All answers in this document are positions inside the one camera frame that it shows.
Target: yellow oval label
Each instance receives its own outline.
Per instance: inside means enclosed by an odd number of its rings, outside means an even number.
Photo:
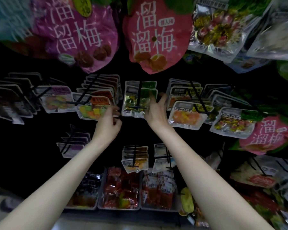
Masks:
[[[91,0],[72,0],[76,10],[83,17],[89,17],[92,14]]]

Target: person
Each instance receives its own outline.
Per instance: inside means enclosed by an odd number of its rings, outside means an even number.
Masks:
[[[272,230],[273,228],[215,172],[168,124],[166,95],[157,103],[151,96],[145,119],[165,143],[194,199],[213,230]],[[109,107],[96,124],[91,142],[62,169],[0,222],[0,230],[51,229],[95,159],[120,131]]]

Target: orange label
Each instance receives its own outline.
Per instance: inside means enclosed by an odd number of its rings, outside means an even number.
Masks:
[[[106,97],[92,96],[91,103],[92,105],[110,105],[109,99],[107,99]]]
[[[271,177],[266,177],[262,175],[254,175],[252,177],[249,177],[247,180],[262,187],[272,187],[276,183],[276,181]]]

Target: white floor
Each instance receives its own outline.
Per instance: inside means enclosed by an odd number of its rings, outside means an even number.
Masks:
[[[5,197],[0,196],[0,203]],[[8,213],[0,211],[0,220],[2,220]],[[52,230],[172,230],[172,228],[161,227],[144,227],[137,225],[116,225],[98,222],[85,222],[85,221],[71,221],[60,218],[54,225]]]

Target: pink snack bag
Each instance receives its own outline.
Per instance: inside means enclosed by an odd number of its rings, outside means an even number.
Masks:
[[[133,10],[123,21],[130,61],[149,74],[176,64],[188,48],[192,13],[176,14],[163,0],[136,0]]]
[[[32,0],[32,31],[47,39],[46,52],[68,64],[93,73],[113,58],[118,33],[110,6],[92,5],[82,16],[72,0]]]
[[[279,116],[268,116],[257,122],[247,139],[239,139],[241,149],[257,155],[266,154],[288,141],[288,125]]]

